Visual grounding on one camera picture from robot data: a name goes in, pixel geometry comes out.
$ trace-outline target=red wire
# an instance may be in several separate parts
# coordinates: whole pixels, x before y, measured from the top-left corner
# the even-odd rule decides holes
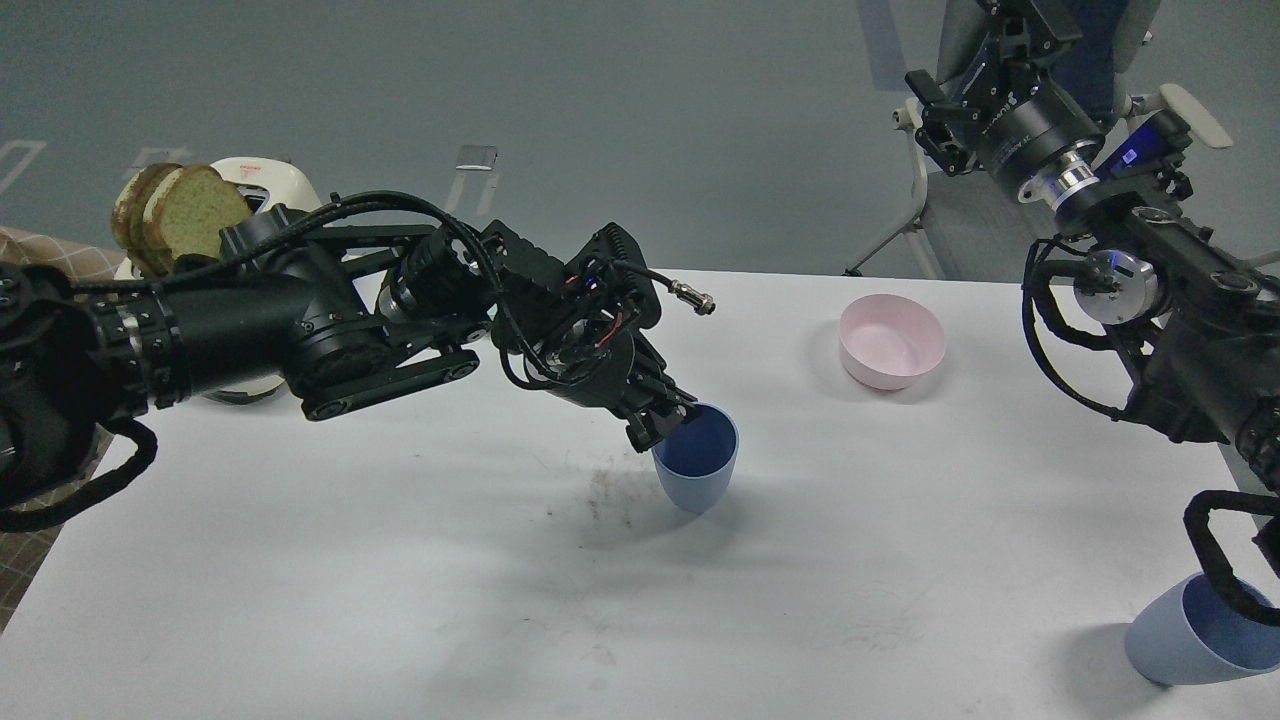
[[[618,314],[613,316],[613,327],[609,328],[609,332],[600,338],[600,342],[595,343],[595,348],[599,350],[604,347],[604,343],[609,342],[611,340],[613,340],[613,336],[618,334],[618,328],[621,327],[622,327],[622,310],[618,310]]]

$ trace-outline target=brown cloth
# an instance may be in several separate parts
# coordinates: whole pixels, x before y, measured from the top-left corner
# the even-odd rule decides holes
[[[74,282],[110,281],[124,254],[0,225],[0,261],[52,265]]]

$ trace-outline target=floor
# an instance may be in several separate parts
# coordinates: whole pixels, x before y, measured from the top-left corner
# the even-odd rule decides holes
[[[106,246],[133,168],[233,155],[288,158],[321,196],[443,202],[460,149],[486,145],[495,169],[457,214],[554,255],[616,220],[655,266],[838,274],[908,206],[890,114],[934,63],[941,6],[6,4],[0,224]],[[1277,28],[1280,4],[1166,0],[1129,73],[1133,92],[1183,85],[1234,136],[1188,154],[1187,209],[1240,256],[1280,224]],[[901,241],[863,270],[920,275]],[[0,537],[0,628],[54,537]]]

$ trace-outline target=blue cup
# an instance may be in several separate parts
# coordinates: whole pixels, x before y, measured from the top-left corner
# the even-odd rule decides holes
[[[1244,585],[1262,605],[1262,593]],[[1280,628],[1231,610],[1208,578],[1196,574],[1156,598],[1129,625],[1124,650],[1133,667],[1164,685],[1221,683],[1280,669]]]
[[[689,512],[707,512],[728,489],[737,460],[737,425],[714,405],[653,447],[653,464],[667,497]]]

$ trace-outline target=pink bowl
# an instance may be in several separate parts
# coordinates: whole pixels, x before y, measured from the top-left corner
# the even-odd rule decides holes
[[[919,302],[868,295],[840,315],[840,361],[855,380],[902,389],[938,366],[947,351],[942,324]]]

